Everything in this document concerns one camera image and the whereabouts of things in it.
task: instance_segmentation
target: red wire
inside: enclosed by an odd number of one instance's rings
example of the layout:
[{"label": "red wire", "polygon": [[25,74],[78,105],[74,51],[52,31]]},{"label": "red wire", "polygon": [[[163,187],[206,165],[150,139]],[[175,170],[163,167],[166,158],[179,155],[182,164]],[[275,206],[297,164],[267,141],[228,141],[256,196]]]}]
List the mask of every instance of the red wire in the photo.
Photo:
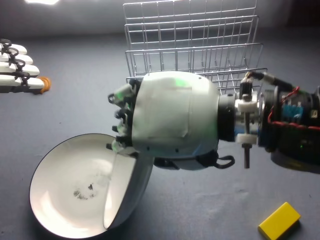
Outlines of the red wire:
[{"label": "red wire", "polygon": [[[297,94],[299,92],[299,89],[300,87],[297,86],[296,88],[293,89],[292,92],[290,92],[287,96],[285,96],[282,100],[281,100],[281,103],[283,104],[287,98],[289,98],[290,96],[294,95],[294,94]],[[269,124],[272,124],[272,125],[278,125],[278,126],[286,126],[286,125],[289,125],[289,126],[292,126],[292,127],[295,127],[297,129],[310,129],[310,130],[317,130],[317,131],[320,131],[320,127],[319,126],[304,126],[304,125],[299,125],[297,123],[294,123],[294,122],[290,122],[290,123],[285,123],[285,122],[282,122],[282,121],[271,121],[271,117],[274,113],[274,107],[272,106],[271,110],[270,110],[270,114],[268,116],[268,123]]]}]

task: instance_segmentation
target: dish rack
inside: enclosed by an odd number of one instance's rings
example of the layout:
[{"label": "dish rack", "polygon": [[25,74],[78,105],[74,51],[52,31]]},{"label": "dish rack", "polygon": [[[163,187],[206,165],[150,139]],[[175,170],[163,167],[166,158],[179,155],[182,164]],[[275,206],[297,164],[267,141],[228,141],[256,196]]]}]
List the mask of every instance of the dish rack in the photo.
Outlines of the dish rack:
[{"label": "dish rack", "polygon": [[[258,68],[257,0],[159,0],[125,3],[125,52],[129,76],[183,71],[213,82],[220,94],[236,93]],[[253,83],[260,92],[260,82]]]}]

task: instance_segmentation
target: metal wire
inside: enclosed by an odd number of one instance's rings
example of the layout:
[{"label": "metal wire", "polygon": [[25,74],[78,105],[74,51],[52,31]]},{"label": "metal wire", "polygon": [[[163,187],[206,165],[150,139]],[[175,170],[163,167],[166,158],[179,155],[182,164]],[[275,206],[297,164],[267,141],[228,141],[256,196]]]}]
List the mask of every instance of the metal wire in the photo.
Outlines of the metal wire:
[{"label": "metal wire", "polygon": [[235,93],[246,71],[265,70],[258,68],[263,45],[254,43],[256,6],[257,0],[124,4],[130,77],[184,71],[205,76],[221,94]]}]

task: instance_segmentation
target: gray table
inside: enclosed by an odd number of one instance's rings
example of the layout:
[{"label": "gray table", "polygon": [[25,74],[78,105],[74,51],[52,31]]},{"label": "gray table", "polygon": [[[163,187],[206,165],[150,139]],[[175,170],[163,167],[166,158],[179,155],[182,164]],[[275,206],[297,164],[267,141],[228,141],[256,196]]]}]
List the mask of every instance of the gray table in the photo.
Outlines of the gray table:
[{"label": "gray table", "polygon": [[[307,91],[319,85],[320,30],[260,30],[260,66]],[[60,142],[85,133],[114,135],[114,106],[107,95],[128,76],[124,35],[16,40],[41,74],[52,80],[43,95],[0,95],[0,239],[57,240],[35,220],[29,185],[43,156]],[[222,142],[234,155],[225,170],[154,168],[144,197],[120,227],[95,237],[126,240],[255,240],[257,226],[282,203],[302,215],[291,239],[320,239],[320,176],[282,168],[262,148],[251,150],[244,169],[239,145]]]}]

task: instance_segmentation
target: yellow block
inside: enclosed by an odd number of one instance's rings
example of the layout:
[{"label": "yellow block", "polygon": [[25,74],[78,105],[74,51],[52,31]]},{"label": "yellow block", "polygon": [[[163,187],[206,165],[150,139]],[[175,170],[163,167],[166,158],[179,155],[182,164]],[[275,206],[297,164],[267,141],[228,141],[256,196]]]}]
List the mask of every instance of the yellow block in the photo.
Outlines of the yellow block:
[{"label": "yellow block", "polygon": [[289,203],[285,202],[258,226],[258,230],[268,240],[276,240],[299,218],[300,214]]}]

